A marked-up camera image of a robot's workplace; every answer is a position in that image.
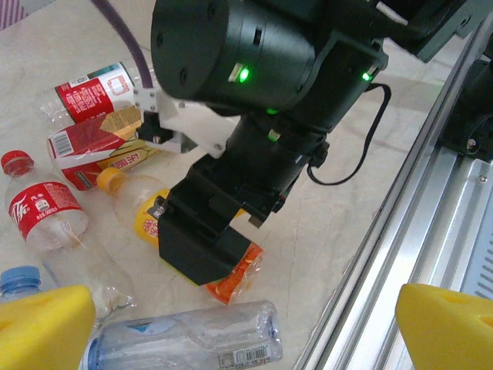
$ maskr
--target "black cable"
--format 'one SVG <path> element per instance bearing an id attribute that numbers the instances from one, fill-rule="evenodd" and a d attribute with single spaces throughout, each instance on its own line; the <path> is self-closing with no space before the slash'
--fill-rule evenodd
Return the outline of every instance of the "black cable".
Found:
<path id="1" fill-rule="evenodd" d="M 384 112 L 387 109 L 388 103 L 391 101 L 391 97 L 392 97 L 391 88 L 389 87 L 389 85 L 385 85 L 384 83 L 371 83 L 367 87 L 365 92 L 371 91 L 378 87 L 381 87 L 384 90 L 384 101 L 382 102 L 382 105 L 380 106 L 380 109 L 378 110 L 378 113 L 375 116 L 375 120 L 371 124 L 370 130 L 368 131 L 367 137 L 364 140 L 363 153 L 361 154 L 360 162 L 357 164 L 356 169 L 353 171 L 351 175 L 349 175 L 345 179 L 342 179 L 335 183 L 324 183 L 315 177 L 312 167 L 309 165 L 307 168 L 307 173 L 308 173 L 308 177 L 311 178 L 313 182 L 318 183 L 319 185 L 323 185 L 325 187 L 335 187 L 336 185 L 341 185 L 351 180 L 354 177 L 354 175 L 356 175 L 357 172 L 360 170 L 360 168 L 363 166 L 364 160 L 366 159 L 368 154 L 368 149 L 370 148 L 371 140 L 373 139 L 375 131 L 377 131 L 378 124 L 380 123 L 382 116 L 384 115 Z"/>

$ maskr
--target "plastic bottle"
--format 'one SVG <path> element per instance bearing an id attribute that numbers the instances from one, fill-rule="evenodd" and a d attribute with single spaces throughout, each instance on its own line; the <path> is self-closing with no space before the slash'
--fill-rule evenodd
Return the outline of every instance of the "plastic bottle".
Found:
<path id="1" fill-rule="evenodd" d="M 41 275 L 34 266 L 10 268 L 0 275 L 0 303 L 29 297 L 41 292 Z"/>
<path id="2" fill-rule="evenodd" d="M 151 76 L 156 76 L 151 69 Z M 135 64 L 117 62 L 38 94 L 36 104 L 46 115 L 49 132 L 128 108 L 135 104 L 133 87 L 140 86 Z"/>
<path id="3" fill-rule="evenodd" d="M 57 177 L 37 170 L 21 150 L 6 153 L 1 164 L 12 178 L 5 194 L 8 214 L 55 283 L 86 285 L 98 321 L 133 306 L 130 278 L 94 238 L 89 219 L 70 189 Z"/>
<path id="4" fill-rule="evenodd" d="M 276 308 L 260 301 L 110 324 L 79 369 L 237 370 L 282 357 Z"/>
<path id="5" fill-rule="evenodd" d="M 112 208 L 118 221 L 158 248 L 157 220 L 164 212 L 159 197 L 166 199 L 169 189 L 153 177 L 130 176 L 114 167 L 103 170 L 97 184 L 112 196 Z M 262 248 L 252 243 L 234 271 L 221 281 L 206 284 L 206 289 L 217 300 L 229 304 L 259 271 L 262 257 Z"/>

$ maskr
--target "bottle label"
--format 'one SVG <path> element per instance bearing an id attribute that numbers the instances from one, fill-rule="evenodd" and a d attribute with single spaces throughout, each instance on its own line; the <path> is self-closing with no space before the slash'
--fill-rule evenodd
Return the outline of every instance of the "bottle label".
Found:
<path id="1" fill-rule="evenodd" d="M 135 102 L 133 81 L 122 63 L 63 83 L 55 91 L 74 123 L 128 108 Z"/>
<path id="2" fill-rule="evenodd" d="M 70 189 L 63 183 L 38 183 L 21 191 L 10 203 L 8 214 L 24 240 L 41 220 L 63 210 L 82 210 Z"/>
<path id="3" fill-rule="evenodd" d="M 218 356 L 220 370 L 244 370 L 256 368 L 270 362 L 270 344 L 239 349 Z"/>
<path id="4" fill-rule="evenodd" d="M 159 205 L 159 197 L 166 199 L 169 194 L 169 189 L 158 191 L 152 197 L 150 197 L 141 207 L 136 216 L 136 222 L 134 223 L 133 230 L 136 235 L 153 245 L 159 247 L 157 238 L 157 220 L 166 210 L 165 206 Z"/>

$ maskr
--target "blue bottle cap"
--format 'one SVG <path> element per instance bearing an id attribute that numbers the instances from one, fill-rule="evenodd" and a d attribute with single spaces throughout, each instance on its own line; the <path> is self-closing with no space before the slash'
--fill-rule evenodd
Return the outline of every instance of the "blue bottle cap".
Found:
<path id="1" fill-rule="evenodd" d="M 38 287 L 41 284 L 39 269 L 34 266 L 14 267 L 6 270 L 0 276 L 0 291 L 13 288 Z"/>

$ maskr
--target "marble floor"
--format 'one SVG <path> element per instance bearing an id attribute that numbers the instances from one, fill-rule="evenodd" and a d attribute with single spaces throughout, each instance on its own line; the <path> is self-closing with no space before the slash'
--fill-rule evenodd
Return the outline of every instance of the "marble floor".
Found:
<path id="1" fill-rule="evenodd" d="M 153 1 L 113 3 L 149 57 Z M 292 368 L 296 363 L 463 45 L 463 40 L 452 39 L 425 65 L 386 42 L 390 62 L 377 82 L 388 83 L 393 98 L 360 173 L 343 186 L 329 188 L 310 182 L 303 173 L 285 207 L 262 228 L 255 229 L 245 217 L 235 221 L 235 227 L 266 251 L 263 270 L 240 301 L 269 299 L 280 315 L 284 358 L 265 366 L 266 370 Z M 48 127 L 34 96 L 119 60 L 130 61 L 126 47 L 88 1 L 57 0 L 0 32 L 2 153 L 25 150 L 39 158 L 39 167 L 52 170 L 46 151 Z M 380 90 L 366 93 L 344 117 L 330 135 L 329 157 L 317 171 L 319 178 L 339 180 L 352 172 L 382 98 Z M 202 155 L 201 150 L 183 155 L 161 153 L 133 172 L 172 186 Z M 3 177 L 0 193 L 7 184 Z M 120 227 L 104 193 L 91 190 L 75 195 L 91 216 L 99 239 L 133 279 L 142 303 L 139 315 L 217 305 L 204 290 L 163 263 L 152 247 Z M 0 269 L 38 264 L 6 212 L 0 213 L 0 231 Z"/>

